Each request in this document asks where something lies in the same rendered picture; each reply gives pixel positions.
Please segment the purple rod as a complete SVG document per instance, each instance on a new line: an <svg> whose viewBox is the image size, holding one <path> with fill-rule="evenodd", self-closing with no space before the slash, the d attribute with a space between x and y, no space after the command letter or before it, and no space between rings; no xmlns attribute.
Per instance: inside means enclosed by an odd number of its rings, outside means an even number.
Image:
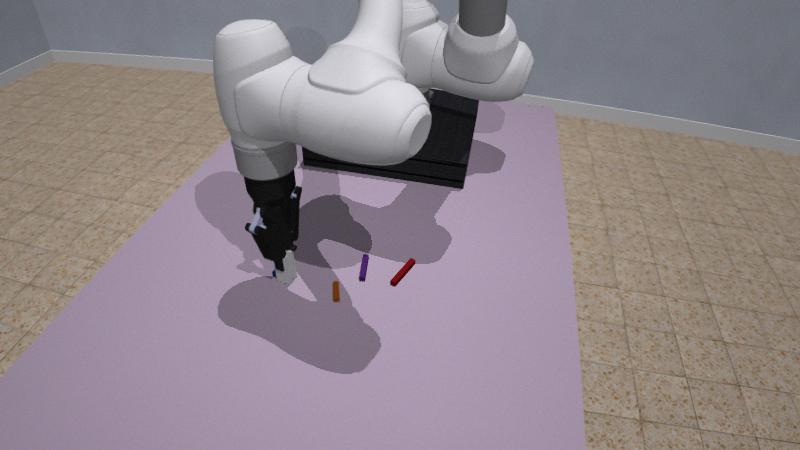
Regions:
<svg viewBox="0 0 800 450"><path fill-rule="evenodd" d="M363 254L359 281L365 281L366 272L367 272L367 266L368 266L368 260L369 260L369 255L368 254Z"/></svg>

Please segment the dark red rod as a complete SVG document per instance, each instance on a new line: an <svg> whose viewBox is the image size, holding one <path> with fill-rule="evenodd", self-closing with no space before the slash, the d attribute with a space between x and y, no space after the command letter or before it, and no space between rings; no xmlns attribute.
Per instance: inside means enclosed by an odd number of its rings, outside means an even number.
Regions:
<svg viewBox="0 0 800 450"><path fill-rule="evenodd" d="M392 278L391 285L396 286L414 265L415 265L415 260L410 258L410 260Z"/></svg>

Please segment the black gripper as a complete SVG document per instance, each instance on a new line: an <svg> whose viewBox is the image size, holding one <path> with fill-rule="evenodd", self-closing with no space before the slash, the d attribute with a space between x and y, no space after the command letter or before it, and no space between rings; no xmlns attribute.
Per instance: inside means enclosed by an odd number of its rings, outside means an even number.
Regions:
<svg viewBox="0 0 800 450"><path fill-rule="evenodd" d="M293 241L298 239L302 187L296 186L294 169L276 180L244 180L255 215L245 230L252 234L263 257L274 261L277 281L290 285L297 277Z"/></svg>

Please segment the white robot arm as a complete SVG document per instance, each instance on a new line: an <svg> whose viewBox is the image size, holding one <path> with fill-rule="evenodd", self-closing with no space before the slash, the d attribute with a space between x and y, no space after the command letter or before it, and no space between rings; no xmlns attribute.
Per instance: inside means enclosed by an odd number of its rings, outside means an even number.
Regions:
<svg viewBox="0 0 800 450"><path fill-rule="evenodd" d="M296 144L351 163L399 164L430 132L429 88L486 102L521 96L534 59L517 42L507 1L459 0L448 26L427 0L358 0L350 34L313 65L292 56L273 21L227 25L213 72L239 173L289 174Z"/></svg>

